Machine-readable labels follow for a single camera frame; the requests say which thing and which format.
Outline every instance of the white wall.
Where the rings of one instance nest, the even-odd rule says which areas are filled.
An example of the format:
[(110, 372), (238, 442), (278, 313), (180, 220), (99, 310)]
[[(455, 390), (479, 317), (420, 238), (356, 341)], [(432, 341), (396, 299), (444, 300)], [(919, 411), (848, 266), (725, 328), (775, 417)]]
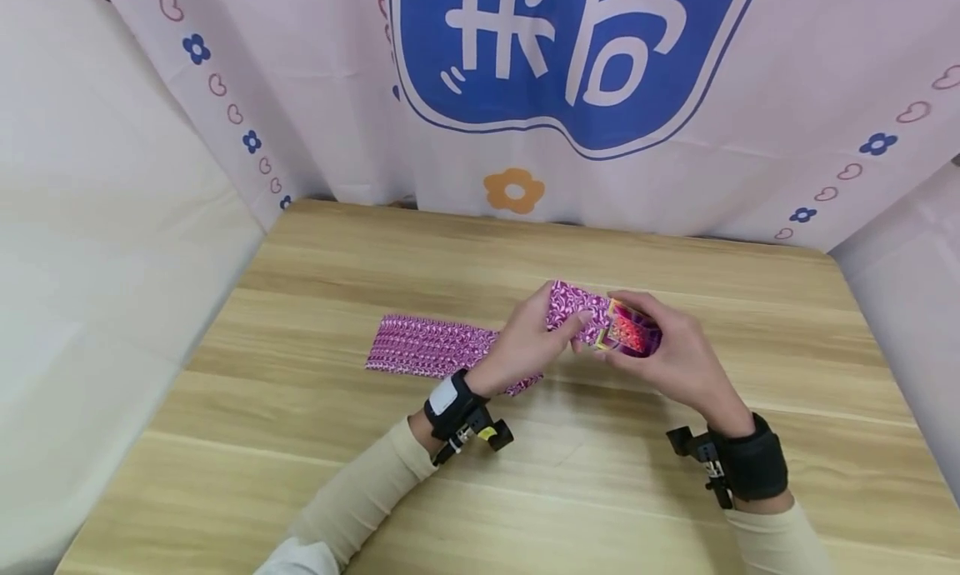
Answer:
[(960, 498), (960, 168), (943, 167), (832, 254)]
[(0, 573), (49, 573), (262, 233), (113, 5), (0, 31)]

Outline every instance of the hand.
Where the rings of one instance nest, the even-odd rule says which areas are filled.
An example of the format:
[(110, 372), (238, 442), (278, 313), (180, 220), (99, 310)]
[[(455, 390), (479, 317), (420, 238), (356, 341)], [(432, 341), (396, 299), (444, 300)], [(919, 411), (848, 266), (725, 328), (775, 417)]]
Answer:
[(497, 396), (530, 375), (542, 371), (580, 333), (592, 315), (571, 315), (553, 331), (546, 330), (550, 306), (550, 281), (513, 309), (490, 353), (467, 375), (470, 390), (485, 398)]
[[(633, 358), (615, 350), (595, 352), (595, 357), (636, 375), (666, 398), (688, 405), (722, 435), (741, 438), (756, 430), (750, 409), (733, 389), (695, 317), (670, 308), (649, 293), (618, 291), (608, 296), (654, 318), (663, 330), (663, 338), (661, 346), (647, 358)], [(575, 352), (582, 349), (580, 343), (574, 343)]]

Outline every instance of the left hand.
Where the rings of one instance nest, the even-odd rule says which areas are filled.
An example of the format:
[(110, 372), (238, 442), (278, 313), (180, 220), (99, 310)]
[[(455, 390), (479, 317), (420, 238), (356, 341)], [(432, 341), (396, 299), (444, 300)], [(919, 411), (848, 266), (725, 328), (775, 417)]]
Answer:
[(592, 314), (571, 315), (561, 327), (546, 330), (550, 281), (513, 309), (490, 353), (467, 375), (470, 390), (492, 398), (530, 375), (542, 371), (580, 333)]

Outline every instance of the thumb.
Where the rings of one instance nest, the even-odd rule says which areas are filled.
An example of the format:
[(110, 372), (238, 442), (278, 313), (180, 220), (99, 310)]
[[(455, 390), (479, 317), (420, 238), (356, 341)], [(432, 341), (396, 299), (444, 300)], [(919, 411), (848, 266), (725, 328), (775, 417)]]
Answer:
[(566, 345), (567, 342), (573, 340), (573, 336), (580, 333), (583, 325), (590, 322), (590, 318), (593, 318), (593, 313), (588, 310), (582, 310), (579, 313), (570, 315), (567, 321), (564, 321), (563, 324), (557, 327), (554, 333), (550, 335), (562, 339), (564, 345)]

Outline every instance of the blue logo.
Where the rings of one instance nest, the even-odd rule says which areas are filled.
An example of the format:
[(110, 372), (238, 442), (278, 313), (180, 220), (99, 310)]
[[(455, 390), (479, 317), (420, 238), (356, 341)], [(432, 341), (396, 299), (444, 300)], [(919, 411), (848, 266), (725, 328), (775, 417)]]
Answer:
[(465, 133), (556, 128), (607, 159), (680, 131), (751, 0), (391, 0), (403, 91)]

